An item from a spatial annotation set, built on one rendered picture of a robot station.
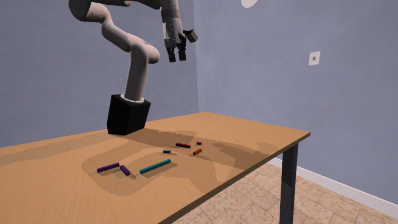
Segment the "turquoise rod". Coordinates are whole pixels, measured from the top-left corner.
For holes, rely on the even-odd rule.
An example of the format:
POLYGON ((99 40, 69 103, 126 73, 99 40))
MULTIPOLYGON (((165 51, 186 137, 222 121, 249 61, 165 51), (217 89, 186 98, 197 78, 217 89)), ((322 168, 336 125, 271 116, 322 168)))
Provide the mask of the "turquoise rod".
POLYGON ((146 167, 146 168, 144 168, 144 169, 141 169, 141 170, 140 170, 140 174, 143 174, 143 173, 146 173, 146 172, 148 172, 148 171, 154 170, 154 169, 159 168, 159 167, 161 167, 161 166, 164 166, 164 165, 166 165, 166 164, 168 164, 168 163, 171 163, 171 160, 170 160, 170 159, 167 159, 167 160, 162 161, 162 162, 160 162, 160 163, 156 163, 155 165, 151 165, 151 166, 149 166, 149 167, 146 167))

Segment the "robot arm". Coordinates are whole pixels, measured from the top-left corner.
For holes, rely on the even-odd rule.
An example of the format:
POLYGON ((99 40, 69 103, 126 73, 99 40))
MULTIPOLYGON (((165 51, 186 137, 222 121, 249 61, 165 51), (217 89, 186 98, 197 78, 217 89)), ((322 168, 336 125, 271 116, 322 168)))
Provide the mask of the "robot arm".
POLYGON ((146 41, 116 27, 109 11, 102 5, 128 7, 132 1, 140 2, 155 10, 160 9, 162 20, 170 17, 180 18, 178 0, 69 0, 68 6, 72 15, 79 21, 99 22, 103 37, 130 53, 125 92, 120 98, 126 102, 141 104, 144 102, 142 96, 148 75, 148 64, 157 63, 160 54, 146 41))

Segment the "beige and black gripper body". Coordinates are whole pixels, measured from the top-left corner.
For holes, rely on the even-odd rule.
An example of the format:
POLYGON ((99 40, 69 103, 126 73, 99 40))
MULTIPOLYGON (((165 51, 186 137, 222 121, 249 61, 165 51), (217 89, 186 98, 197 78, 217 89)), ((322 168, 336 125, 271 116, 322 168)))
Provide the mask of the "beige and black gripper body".
MULTIPOLYGON (((176 44, 180 43, 178 33, 183 35, 183 29, 179 18, 170 17, 162 20, 163 22, 163 36, 165 41, 165 47, 175 47, 176 44)), ((182 41, 182 40, 181 40, 182 41)))

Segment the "orange rod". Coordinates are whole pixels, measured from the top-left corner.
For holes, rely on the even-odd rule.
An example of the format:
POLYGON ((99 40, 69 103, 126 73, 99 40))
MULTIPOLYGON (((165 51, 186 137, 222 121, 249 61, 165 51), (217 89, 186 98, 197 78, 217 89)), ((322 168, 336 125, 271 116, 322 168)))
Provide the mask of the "orange rod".
POLYGON ((198 153, 202 152, 202 149, 198 149, 196 151, 193 152, 193 155, 197 155, 198 153))

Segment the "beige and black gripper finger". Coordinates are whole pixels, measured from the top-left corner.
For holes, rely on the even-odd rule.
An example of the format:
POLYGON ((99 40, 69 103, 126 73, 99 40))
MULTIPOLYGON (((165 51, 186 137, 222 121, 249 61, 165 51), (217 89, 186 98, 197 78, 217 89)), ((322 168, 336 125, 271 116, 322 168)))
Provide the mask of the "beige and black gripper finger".
POLYGON ((167 48, 168 55, 169 55, 169 61, 170 61, 170 62, 176 62, 175 53, 174 53, 174 48, 175 48, 175 47, 167 48), (171 50, 171 49, 172 49, 172 50, 171 50))
POLYGON ((179 51, 179 60, 180 61, 185 61, 186 60, 186 54, 185 54, 185 50, 186 50, 186 37, 184 37, 182 34, 178 33, 179 38, 182 40, 180 40, 180 43, 177 43, 176 46, 178 47, 179 51))

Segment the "purple rod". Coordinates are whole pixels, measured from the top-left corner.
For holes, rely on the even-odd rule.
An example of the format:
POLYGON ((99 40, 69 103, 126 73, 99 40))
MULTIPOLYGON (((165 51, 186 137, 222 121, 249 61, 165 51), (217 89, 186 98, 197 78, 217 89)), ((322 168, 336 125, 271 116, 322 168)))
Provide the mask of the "purple rod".
POLYGON ((130 175, 130 171, 124 165, 121 165, 120 169, 126 176, 130 175))
POLYGON ((116 168, 116 167, 119 167, 119 163, 115 163, 115 164, 112 164, 112 165, 108 165, 108 166, 105 166, 105 167, 98 168, 97 169, 97 173, 105 171, 105 170, 109 170, 109 169, 112 169, 112 168, 116 168))

